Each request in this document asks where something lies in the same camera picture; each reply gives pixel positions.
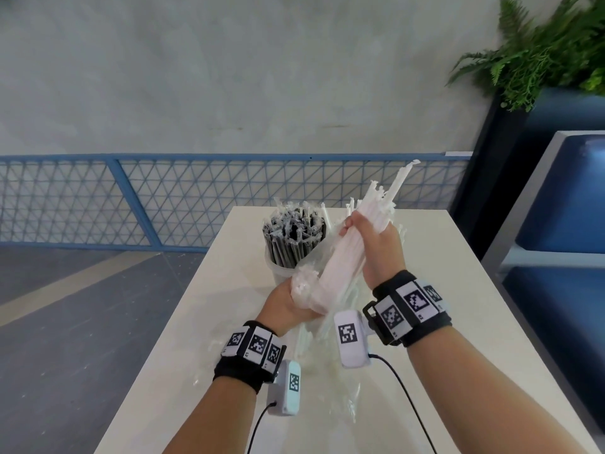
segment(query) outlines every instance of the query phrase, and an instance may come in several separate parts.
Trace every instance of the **metal lattice panel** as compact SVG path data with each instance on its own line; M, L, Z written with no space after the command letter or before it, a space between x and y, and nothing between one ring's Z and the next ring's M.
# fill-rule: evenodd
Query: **metal lattice panel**
M149 245L96 160L0 160L0 242Z
M121 165L162 242L208 247L234 205L272 198L343 207L370 180L389 185L406 161L126 160ZM398 208L446 209L466 161L423 161L395 198Z

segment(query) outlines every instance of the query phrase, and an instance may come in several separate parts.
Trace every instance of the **black cable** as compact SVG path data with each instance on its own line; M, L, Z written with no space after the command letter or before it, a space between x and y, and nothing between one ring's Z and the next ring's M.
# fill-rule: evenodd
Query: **black cable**
M401 378L399 377L399 375L397 374L397 371L395 371L395 368L393 368L391 366L391 364L386 359L382 358L380 355L376 355L375 353L369 353L368 357L377 358L378 360L383 361L391 369L391 371L397 378L397 381L399 381L401 388L404 389L405 396L408 397L408 400L410 400L410 405L412 405L412 409L414 410L416 417L418 418L418 422L420 422L420 426L422 427L422 430L424 430L424 434L427 435L428 443L431 444L431 447L433 448L433 452L435 454L437 454L437 450L435 450L435 445L433 444L433 440L431 440L431 437L428 436L427 429L425 428L424 424L422 423L422 419L420 419L420 415L418 414L418 411L416 410L416 406L414 406L414 403L412 402L412 397L410 397L410 394L408 393L408 389L405 388L405 385L404 385L403 381L401 380Z
M273 403L269 403L267 405L267 407L262 410L261 415L258 417L258 420L256 421L256 426L254 427L254 431L252 432L252 437L250 438L250 444L248 445L248 452L247 452L247 454L250 454L250 450L252 449L252 442L254 441L254 435L256 435L256 429L258 428L258 425L261 423L262 417L264 416L265 412L267 412L267 410L269 408L272 408L273 406L277 406L277 402L276 401L274 401Z

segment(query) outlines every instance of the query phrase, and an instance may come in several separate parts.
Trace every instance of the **blue seat cushion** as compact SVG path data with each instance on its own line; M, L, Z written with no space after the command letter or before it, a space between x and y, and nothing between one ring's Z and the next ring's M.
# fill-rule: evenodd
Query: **blue seat cushion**
M504 287L605 430L605 269L515 267Z
M544 252L605 253L605 138L568 137L517 243Z

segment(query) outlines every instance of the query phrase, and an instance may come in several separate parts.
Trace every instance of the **black planter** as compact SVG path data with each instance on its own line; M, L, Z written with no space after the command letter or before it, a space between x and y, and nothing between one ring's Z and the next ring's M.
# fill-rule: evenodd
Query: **black planter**
M605 97L543 90L534 109L509 112L495 98L450 214L482 259L556 131L605 130Z

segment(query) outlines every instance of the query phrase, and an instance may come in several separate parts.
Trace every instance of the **wall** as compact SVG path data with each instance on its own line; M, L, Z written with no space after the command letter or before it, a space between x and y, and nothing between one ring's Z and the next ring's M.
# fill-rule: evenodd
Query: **wall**
M558 0L526 0L547 13ZM497 0L8 0L0 155L473 149Z

